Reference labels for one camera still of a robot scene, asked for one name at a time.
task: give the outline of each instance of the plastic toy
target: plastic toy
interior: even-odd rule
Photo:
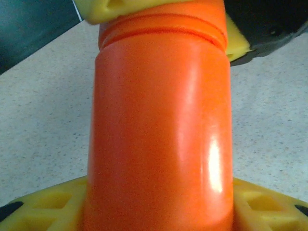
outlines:
[[[3,207],[0,231],[308,231],[307,203],[232,178],[223,1],[131,2],[85,10],[132,13],[101,26],[87,178]]]

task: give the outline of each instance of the gray floor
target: gray floor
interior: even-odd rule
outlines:
[[[97,26],[0,77],[0,205],[86,174]],[[231,69],[234,176],[308,201],[308,34]]]

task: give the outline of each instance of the orange plastic pole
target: orange plastic pole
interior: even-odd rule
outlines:
[[[174,3],[100,35],[85,231],[230,231],[223,0]]]

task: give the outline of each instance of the black plastic part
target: black plastic part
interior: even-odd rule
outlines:
[[[269,55],[308,28],[308,0],[224,0],[227,14],[245,36],[253,53],[231,65]]]
[[[17,201],[0,207],[0,222],[4,221],[4,219],[19,209],[23,204],[23,202]]]
[[[308,208],[303,205],[295,205],[295,207],[308,217]]]
[[[72,0],[0,0],[0,14],[0,75],[79,23]]]

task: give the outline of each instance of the orange plastic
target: orange plastic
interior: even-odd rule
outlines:
[[[230,63],[223,0],[101,30],[84,231],[230,231]]]

